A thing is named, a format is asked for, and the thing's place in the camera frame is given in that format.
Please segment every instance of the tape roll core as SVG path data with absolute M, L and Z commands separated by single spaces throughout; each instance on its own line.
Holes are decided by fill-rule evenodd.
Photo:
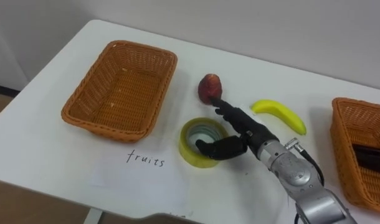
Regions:
M 179 140 L 179 152 L 183 159 L 190 165 L 198 168 L 210 168 L 216 166 L 215 161 L 203 156 L 197 149 L 197 139 L 205 142 L 214 142 L 228 136 L 221 124 L 210 118 L 195 118 L 188 121 L 182 128 Z

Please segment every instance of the white wall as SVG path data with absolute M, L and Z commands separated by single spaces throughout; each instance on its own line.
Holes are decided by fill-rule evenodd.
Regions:
M 16 58 L 0 33 L 0 85 L 21 90 L 28 84 L 28 79 Z
M 29 78 L 93 18 L 380 88 L 380 0 L 0 0 Z

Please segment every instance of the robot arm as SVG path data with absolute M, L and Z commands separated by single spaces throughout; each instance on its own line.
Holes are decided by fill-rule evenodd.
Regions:
M 231 136 L 214 143 L 196 142 L 200 152 L 211 159 L 230 159 L 249 147 L 256 158 L 274 173 L 287 194 L 294 199 L 297 212 L 306 224 L 356 224 L 338 197 L 323 186 L 323 176 L 317 164 L 296 139 L 283 146 L 264 125 L 257 123 L 241 109 L 223 100 L 211 99 L 216 113 L 230 122 L 240 137 Z M 299 159 L 290 149 L 306 155 Z

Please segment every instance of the white table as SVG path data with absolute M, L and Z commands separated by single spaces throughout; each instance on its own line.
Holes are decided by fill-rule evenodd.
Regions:
M 60 118 L 98 54 L 117 39 L 179 58 L 154 131 L 138 144 L 103 139 Z M 306 136 L 270 115 L 260 118 L 282 142 L 298 137 L 343 198 L 332 166 L 331 101 L 347 96 L 380 103 L 380 90 L 103 21 L 90 21 L 0 114 L 0 180 L 131 218 L 170 213 L 202 223 L 291 223 L 293 202 L 250 152 L 213 169 L 191 167 L 180 157 L 177 139 L 186 121 L 221 121 L 196 95 L 207 73 L 219 74 L 223 97 L 233 105 L 267 98 L 291 107 L 304 120 Z M 133 151 L 164 166 L 128 161 Z M 380 223 L 380 214 L 348 206 L 359 223 Z

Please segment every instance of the basket rim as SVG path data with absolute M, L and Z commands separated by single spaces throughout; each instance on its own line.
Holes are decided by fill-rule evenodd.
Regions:
M 79 85 L 76 87 L 75 91 L 71 94 L 71 96 L 69 97 L 69 99 L 67 100 L 67 102 L 64 104 L 64 107 L 62 108 L 62 111 L 61 111 L 61 117 L 62 117 L 62 119 L 65 122 L 67 122 L 69 124 L 72 124 L 74 126 L 78 126 L 80 128 L 85 128 L 84 126 L 88 126 L 88 127 L 98 128 L 98 129 L 104 129 L 104 130 L 107 130 L 107 131 L 112 132 L 112 133 L 120 133 L 120 134 L 127 134 L 127 135 L 142 136 L 142 135 L 147 134 L 147 132 L 149 131 L 150 127 L 153 124 L 153 120 L 157 117 L 158 113 L 153 113 L 152 118 L 150 119 L 149 123 L 145 126 L 144 129 L 139 130 L 139 131 L 129 131 L 129 130 L 122 130 L 122 129 L 117 129 L 117 128 L 111 128 L 111 127 L 109 127 L 107 125 L 104 125 L 104 124 L 98 124 L 98 123 L 94 123 L 94 122 L 89 122 L 89 121 L 84 121 L 82 119 L 78 119 L 78 118 L 72 116 L 69 113 L 70 110 L 71 110 L 72 105 L 76 102 L 76 100 L 78 99 L 79 95 L 83 92 L 83 89 L 86 87 L 86 84 L 94 76 L 94 74 L 95 74 L 94 71 L 100 66 L 101 61 L 102 61 L 101 59 L 104 58 L 106 56 L 106 54 L 109 53 L 109 51 L 113 47 L 116 46 L 116 44 L 120 44 L 120 45 L 128 45 L 128 44 L 137 45 L 139 47 L 143 47 L 143 48 L 146 48 L 146 49 L 157 50 L 157 51 L 163 52 L 165 54 L 168 54 L 172 58 L 172 63 L 170 65 L 170 69 L 169 69 L 169 72 L 168 72 L 168 73 L 170 73 L 170 75 L 166 75 L 165 79 L 163 81 L 161 81 L 161 82 L 162 83 L 168 82 L 172 78 L 173 73 L 174 73 L 174 69 L 176 68 L 176 65 L 178 63 L 178 56 L 175 53 L 173 53 L 171 51 L 168 51 L 168 50 L 165 50 L 165 49 L 158 48 L 158 47 L 153 47 L 153 46 L 146 45 L 146 44 L 139 44 L 139 43 L 131 42 L 131 41 L 128 41 L 128 40 L 113 40 L 110 43 L 108 43 L 107 46 L 103 49 L 103 51 L 101 52 L 101 54 L 97 57 L 96 61 L 90 67 L 89 71 L 85 74 L 84 78 L 81 80 L 81 82 L 79 83 Z M 163 97 L 159 98 L 157 105 L 160 105 L 162 100 L 163 100 Z
M 367 101 L 363 100 L 355 100 L 351 98 L 345 98 L 345 97 L 338 97 L 335 98 L 332 101 L 333 105 L 333 113 L 337 113 L 340 120 L 338 122 L 339 125 L 341 125 L 341 129 L 344 131 L 344 134 L 346 135 L 346 141 L 347 141 L 347 150 L 344 151 L 344 153 L 347 153 L 348 155 L 351 156 L 352 163 L 353 164 L 358 164 L 356 160 L 356 155 L 352 149 L 349 148 L 349 146 L 352 145 L 352 142 L 350 141 L 350 136 L 347 132 L 347 128 L 344 124 L 343 121 L 343 114 L 341 110 L 339 109 L 340 104 L 342 103 L 356 103 L 356 104 L 362 104 L 364 106 L 372 107 L 372 108 L 380 108 L 379 104 L 375 103 L 370 103 Z M 361 170 L 357 166 L 351 166 L 349 162 L 347 162 L 347 167 L 349 168 L 349 171 L 351 172 L 351 175 L 354 177 L 354 179 L 358 180 L 360 184 L 355 184 L 353 187 L 356 187 L 357 191 L 361 193 L 361 200 L 363 200 L 365 203 L 370 204 L 370 205 L 375 205 L 377 207 L 380 207 L 380 202 L 377 202 L 375 199 L 372 198 L 370 192 L 368 191 L 368 188 L 366 186 L 366 183 L 363 181 L 362 175 L 361 175 Z

